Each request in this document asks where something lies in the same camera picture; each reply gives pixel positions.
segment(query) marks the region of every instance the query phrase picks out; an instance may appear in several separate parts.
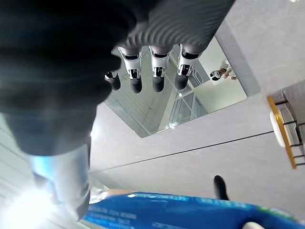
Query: bright light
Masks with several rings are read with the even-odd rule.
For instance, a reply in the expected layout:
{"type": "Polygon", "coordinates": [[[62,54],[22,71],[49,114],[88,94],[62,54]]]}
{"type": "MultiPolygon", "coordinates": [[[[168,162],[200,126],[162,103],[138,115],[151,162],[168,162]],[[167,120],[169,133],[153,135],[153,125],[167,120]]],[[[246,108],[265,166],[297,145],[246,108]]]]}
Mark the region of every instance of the bright light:
{"type": "Polygon", "coordinates": [[[5,216],[5,228],[36,229],[53,210],[50,195],[33,190],[23,194],[9,206],[5,216]]]}
{"type": "Polygon", "coordinates": [[[175,129],[175,124],[174,123],[172,123],[172,124],[170,124],[170,126],[169,126],[171,129],[175,129]]]}
{"type": "Polygon", "coordinates": [[[91,132],[90,132],[90,137],[92,138],[92,139],[96,139],[97,138],[97,136],[98,136],[98,129],[97,128],[93,128],[92,130],[91,130],[91,132]]]}

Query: robotic hand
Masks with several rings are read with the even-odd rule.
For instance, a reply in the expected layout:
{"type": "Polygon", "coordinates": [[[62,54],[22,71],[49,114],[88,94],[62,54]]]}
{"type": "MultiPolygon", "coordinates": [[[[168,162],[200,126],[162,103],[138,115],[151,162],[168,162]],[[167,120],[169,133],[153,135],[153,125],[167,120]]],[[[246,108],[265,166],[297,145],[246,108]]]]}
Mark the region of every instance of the robotic hand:
{"type": "Polygon", "coordinates": [[[176,79],[182,89],[233,2],[0,2],[0,111],[29,155],[37,185],[66,216],[79,220],[88,209],[96,106],[119,88],[113,48],[120,47],[138,93],[141,47],[151,46],[153,85],[161,91],[168,53],[183,44],[176,79]]]}

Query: blue plastic bag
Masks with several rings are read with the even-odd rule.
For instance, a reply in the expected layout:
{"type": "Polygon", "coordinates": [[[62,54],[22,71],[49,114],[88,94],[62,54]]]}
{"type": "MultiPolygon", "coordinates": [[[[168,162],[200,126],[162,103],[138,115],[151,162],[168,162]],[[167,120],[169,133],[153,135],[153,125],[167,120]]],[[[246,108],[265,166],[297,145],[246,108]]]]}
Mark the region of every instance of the blue plastic bag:
{"type": "Polygon", "coordinates": [[[291,215],[278,209],[143,192],[108,196],[90,204],[84,219],[110,229],[241,229],[249,221],[265,229],[305,229],[291,215]]]}

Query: ceiling panel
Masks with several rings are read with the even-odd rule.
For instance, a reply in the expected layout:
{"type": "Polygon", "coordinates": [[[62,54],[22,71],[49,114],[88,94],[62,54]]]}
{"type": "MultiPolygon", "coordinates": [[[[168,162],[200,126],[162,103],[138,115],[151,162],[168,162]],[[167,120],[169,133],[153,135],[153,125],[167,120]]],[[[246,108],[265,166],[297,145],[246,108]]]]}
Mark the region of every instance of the ceiling panel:
{"type": "Polygon", "coordinates": [[[264,94],[305,79],[304,11],[305,1],[236,0],[216,34],[234,69],[252,71],[264,94]]]}
{"type": "Polygon", "coordinates": [[[190,122],[140,138],[106,104],[98,106],[91,146],[91,170],[208,146],[272,130],[262,94],[190,122]]]}
{"type": "Polygon", "coordinates": [[[110,169],[94,176],[109,188],[215,197],[224,177],[232,200],[286,209],[305,219],[305,167],[292,170],[274,133],[110,169]]]}

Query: reflected person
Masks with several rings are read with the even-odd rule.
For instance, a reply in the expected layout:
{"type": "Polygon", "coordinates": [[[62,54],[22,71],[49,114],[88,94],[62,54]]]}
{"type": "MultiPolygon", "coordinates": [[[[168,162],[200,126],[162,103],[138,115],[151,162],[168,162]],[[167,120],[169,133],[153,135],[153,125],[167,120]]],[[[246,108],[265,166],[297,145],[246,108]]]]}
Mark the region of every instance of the reflected person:
{"type": "Polygon", "coordinates": [[[224,59],[221,62],[219,70],[215,70],[215,71],[211,72],[211,74],[210,74],[210,77],[214,81],[219,80],[221,77],[223,79],[226,79],[228,76],[230,76],[231,80],[237,79],[235,72],[233,71],[233,69],[227,59],[224,59]]]}

